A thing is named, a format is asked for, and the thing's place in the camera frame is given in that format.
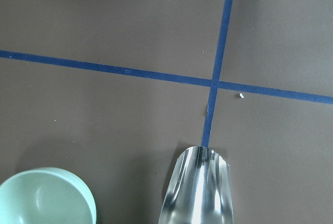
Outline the metal ice scoop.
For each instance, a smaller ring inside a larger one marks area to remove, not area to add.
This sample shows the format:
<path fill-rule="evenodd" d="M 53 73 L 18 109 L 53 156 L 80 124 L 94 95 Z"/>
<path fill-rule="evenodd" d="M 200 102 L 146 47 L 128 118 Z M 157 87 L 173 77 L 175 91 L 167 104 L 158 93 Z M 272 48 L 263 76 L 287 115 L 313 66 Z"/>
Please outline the metal ice scoop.
<path fill-rule="evenodd" d="M 182 152 L 159 223 L 234 223 L 230 166 L 220 154 L 201 146 Z"/>

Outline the green ceramic bowl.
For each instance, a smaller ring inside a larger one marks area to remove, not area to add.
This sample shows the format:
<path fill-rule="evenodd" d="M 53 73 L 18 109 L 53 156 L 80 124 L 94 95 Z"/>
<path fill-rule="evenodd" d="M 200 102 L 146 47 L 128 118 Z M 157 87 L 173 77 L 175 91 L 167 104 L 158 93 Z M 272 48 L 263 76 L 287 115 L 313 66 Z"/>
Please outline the green ceramic bowl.
<path fill-rule="evenodd" d="M 26 170 L 1 184 L 1 223 L 96 222 L 97 209 L 89 187 L 67 170 Z"/>

